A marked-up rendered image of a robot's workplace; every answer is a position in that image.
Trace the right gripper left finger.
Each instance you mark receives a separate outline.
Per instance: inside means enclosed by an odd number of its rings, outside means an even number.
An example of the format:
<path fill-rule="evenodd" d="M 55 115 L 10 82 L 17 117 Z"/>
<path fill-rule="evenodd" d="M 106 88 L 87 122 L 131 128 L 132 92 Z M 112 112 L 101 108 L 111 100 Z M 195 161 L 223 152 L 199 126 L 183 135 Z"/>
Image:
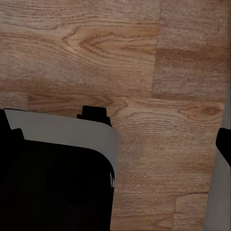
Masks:
<path fill-rule="evenodd" d="M 25 146 L 20 128 L 0 133 L 0 186 Z"/>

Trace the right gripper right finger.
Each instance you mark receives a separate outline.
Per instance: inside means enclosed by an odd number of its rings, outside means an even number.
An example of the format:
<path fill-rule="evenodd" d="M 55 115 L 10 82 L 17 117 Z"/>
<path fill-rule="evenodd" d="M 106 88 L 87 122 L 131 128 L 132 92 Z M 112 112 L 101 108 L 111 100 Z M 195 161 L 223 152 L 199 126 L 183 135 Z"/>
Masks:
<path fill-rule="evenodd" d="M 219 129 L 216 146 L 231 166 L 231 130 L 226 128 Z"/>

